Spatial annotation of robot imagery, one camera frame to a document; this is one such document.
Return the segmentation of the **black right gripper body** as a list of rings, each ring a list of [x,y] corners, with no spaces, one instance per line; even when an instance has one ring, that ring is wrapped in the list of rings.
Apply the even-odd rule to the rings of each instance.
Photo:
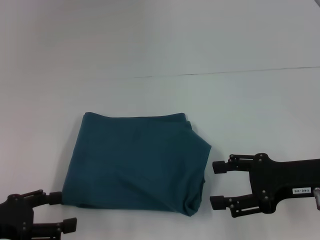
[[[253,158],[249,180],[261,212],[272,214],[283,200],[314,196],[313,190],[320,187],[320,160],[278,162],[258,153]]]

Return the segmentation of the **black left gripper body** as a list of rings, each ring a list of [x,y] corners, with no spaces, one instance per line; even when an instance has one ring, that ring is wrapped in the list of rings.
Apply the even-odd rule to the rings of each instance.
[[[34,211],[23,196],[8,196],[0,204],[0,239],[30,240]]]

